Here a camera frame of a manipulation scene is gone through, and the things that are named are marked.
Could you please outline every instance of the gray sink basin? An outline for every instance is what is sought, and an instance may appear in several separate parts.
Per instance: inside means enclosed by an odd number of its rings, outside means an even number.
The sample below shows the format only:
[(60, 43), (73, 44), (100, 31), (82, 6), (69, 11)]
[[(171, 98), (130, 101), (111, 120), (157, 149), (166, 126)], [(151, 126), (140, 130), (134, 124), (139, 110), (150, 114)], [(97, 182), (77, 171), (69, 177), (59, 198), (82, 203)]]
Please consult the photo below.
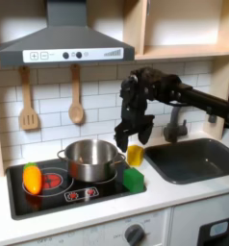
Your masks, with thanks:
[(208, 138), (149, 147), (144, 156), (165, 180), (178, 185), (229, 175), (229, 148)]

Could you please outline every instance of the green object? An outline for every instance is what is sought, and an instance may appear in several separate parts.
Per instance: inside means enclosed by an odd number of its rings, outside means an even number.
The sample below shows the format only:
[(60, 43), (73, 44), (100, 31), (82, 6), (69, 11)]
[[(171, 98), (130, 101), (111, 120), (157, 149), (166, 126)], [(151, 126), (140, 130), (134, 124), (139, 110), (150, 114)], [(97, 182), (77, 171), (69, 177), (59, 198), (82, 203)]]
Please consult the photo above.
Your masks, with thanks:
[(126, 169), (123, 173), (123, 184), (132, 193), (143, 192), (143, 175), (136, 168)]
[(29, 166), (37, 166), (35, 163), (29, 162), (27, 164), (24, 165), (24, 170), (29, 167)]

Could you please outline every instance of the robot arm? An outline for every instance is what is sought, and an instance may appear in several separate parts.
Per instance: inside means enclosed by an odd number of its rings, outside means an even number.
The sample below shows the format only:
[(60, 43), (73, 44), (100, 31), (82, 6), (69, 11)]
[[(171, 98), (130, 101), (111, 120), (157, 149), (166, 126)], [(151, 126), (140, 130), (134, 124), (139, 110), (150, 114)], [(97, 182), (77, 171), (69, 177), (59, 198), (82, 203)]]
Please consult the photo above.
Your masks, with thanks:
[(145, 144), (153, 128), (154, 115), (145, 115), (147, 100), (171, 106), (195, 106), (209, 115), (222, 117), (229, 124), (229, 102), (185, 85), (176, 75), (145, 67), (132, 71), (121, 84), (123, 98), (121, 123), (114, 129), (116, 145), (126, 152), (130, 135), (138, 134)]

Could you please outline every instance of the wooden spatula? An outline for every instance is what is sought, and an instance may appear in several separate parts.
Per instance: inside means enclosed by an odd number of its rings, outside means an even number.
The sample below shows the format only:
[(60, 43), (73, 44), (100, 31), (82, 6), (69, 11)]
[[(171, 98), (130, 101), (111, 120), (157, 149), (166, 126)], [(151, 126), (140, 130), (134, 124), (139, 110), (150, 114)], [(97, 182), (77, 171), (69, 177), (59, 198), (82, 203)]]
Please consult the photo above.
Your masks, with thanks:
[(80, 124), (84, 118), (84, 111), (80, 104), (80, 66), (74, 64), (72, 71), (72, 105), (69, 109), (69, 117), (75, 124)]
[(22, 81), (22, 93), (24, 100), (24, 109), (19, 116), (20, 127), (24, 130), (31, 130), (38, 127), (38, 115), (32, 109), (31, 94), (30, 94), (30, 69), (26, 66), (19, 68), (19, 73)]

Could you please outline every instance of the orange toy vegetable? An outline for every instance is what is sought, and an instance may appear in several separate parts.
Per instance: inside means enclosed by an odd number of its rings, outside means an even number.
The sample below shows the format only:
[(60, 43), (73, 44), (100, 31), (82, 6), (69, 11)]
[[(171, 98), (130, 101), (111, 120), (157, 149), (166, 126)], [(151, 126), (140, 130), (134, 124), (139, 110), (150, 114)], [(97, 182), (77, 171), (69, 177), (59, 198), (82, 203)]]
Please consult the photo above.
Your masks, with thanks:
[(35, 163), (28, 163), (24, 166), (23, 182), (25, 187), (33, 195), (38, 195), (41, 191), (41, 171)]

